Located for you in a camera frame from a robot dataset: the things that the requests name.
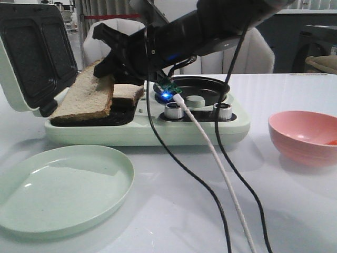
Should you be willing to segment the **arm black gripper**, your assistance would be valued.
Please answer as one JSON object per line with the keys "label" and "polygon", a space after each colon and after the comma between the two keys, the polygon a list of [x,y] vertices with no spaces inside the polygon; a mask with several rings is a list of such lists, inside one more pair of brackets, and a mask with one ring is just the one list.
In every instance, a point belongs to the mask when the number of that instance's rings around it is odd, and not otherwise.
{"label": "arm black gripper", "polygon": [[95,77],[111,74],[123,82],[155,82],[165,78],[164,68],[195,55],[203,43],[203,32],[195,10],[163,26],[149,25],[131,35],[100,23],[94,27],[92,38],[115,50],[95,65]]}

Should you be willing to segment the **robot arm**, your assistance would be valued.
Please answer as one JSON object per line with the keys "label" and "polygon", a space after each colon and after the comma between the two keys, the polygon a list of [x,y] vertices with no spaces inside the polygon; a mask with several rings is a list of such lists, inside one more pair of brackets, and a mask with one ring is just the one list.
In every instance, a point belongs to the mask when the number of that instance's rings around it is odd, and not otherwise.
{"label": "robot arm", "polygon": [[234,46],[248,30],[290,5],[290,1],[198,1],[196,9],[169,22],[151,1],[130,1],[144,28],[126,35],[105,24],[94,27],[92,37],[110,47],[94,68],[106,75],[127,79],[165,78],[171,71],[191,64],[197,56]]}

